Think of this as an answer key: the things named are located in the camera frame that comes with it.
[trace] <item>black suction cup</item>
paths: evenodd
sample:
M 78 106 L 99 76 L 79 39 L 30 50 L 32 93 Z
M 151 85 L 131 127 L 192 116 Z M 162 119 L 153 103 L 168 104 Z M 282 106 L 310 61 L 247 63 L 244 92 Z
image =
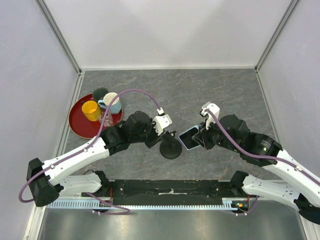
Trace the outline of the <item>black suction cup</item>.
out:
M 182 153 L 181 143 L 175 139 L 175 133 L 171 132 L 163 136 L 160 144 L 160 153 L 166 159 L 176 159 Z

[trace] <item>glass cup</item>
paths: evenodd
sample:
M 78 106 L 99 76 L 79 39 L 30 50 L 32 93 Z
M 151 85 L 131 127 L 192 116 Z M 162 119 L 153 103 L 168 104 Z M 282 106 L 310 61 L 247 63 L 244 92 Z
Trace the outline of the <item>glass cup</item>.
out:
M 97 120 L 101 123 L 102 122 L 102 119 L 105 115 L 105 112 L 106 112 L 106 109 L 104 109 L 103 107 L 100 107 L 100 113 L 97 111 L 96 112 L 96 118 Z M 104 119 L 104 123 L 103 123 L 103 126 L 104 127 L 110 127 L 113 123 L 113 118 L 112 118 L 112 114 L 108 111 L 108 113 L 106 114 L 105 116 L 105 119 Z

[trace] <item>yellow mug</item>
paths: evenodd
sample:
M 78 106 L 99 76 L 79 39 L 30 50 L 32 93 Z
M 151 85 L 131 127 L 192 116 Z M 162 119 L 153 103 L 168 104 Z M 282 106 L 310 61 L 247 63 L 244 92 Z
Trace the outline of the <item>yellow mug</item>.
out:
M 82 112 L 86 116 L 86 118 L 91 121 L 95 122 L 98 121 L 96 115 L 101 114 L 100 108 L 95 101 L 86 101 L 82 105 Z

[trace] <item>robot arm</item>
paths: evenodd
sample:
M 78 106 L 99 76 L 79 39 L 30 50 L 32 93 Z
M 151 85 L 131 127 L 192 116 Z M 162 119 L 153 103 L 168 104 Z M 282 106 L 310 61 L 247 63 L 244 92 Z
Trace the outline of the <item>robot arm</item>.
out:
M 144 143 L 151 148 L 162 141 L 164 136 L 174 138 L 174 133 L 164 131 L 164 128 L 171 123 L 170 117 L 164 113 L 152 119 L 146 113 L 137 111 L 131 114 L 127 121 L 121 121 L 103 130 L 92 145 L 94 139 L 59 157 L 44 162 L 38 158 L 31 160 L 28 165 L 27 181 L 36 173 L 50 167 L 29 184 L 36 206 L 48 205 L 59 196 L 105 191 L 103 188 L 108 185 L 108 179 L 102 171 L 86 175 L 70 175 L 90 163 L 128 149 L 130 144 Z M 68 160 L 55 165 L 67 157 Z
M 320 224 L 320 178 L 297 162 L 271 137 L 251 132 L 245 121 L 238 119 L 234 114 L 224 116 L 219 123 L 244 150 L 240 151 L 222 132 L 208 110 L 218 119 L 219 107 L 207 102 L 200 112 L 205 117 L 205 122 L 199 125 L 199 131 L 192 136 L 192 140 L 207 150 L 217 145 L 239 153 L 248 163 L 262 167 L 288 183 L 277 184 L 237 171 L 230 181 L 236 183 L 230 186 L 231 189 L 233 188 L 235 193 L 245 192 L 286 204 L 299 210 L 303 217 Z

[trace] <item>red tray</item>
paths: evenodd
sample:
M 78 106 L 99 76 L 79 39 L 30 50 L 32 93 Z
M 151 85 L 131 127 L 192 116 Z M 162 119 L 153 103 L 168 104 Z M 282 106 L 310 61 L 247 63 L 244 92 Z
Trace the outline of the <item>red tray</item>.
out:
M 99 121 L 89 121 L 83 114 L 81 108 L 83 103 L 93 100 L 92 93 L 79 99 L 72 107 L 69 114 L 69 125 L 72 131 L 78 136 L 85 139 L 92 139 L 97 135 L 101 123 Z M 122 119 L 122 109 L 118 114 L 112 114 L 112 126 Z

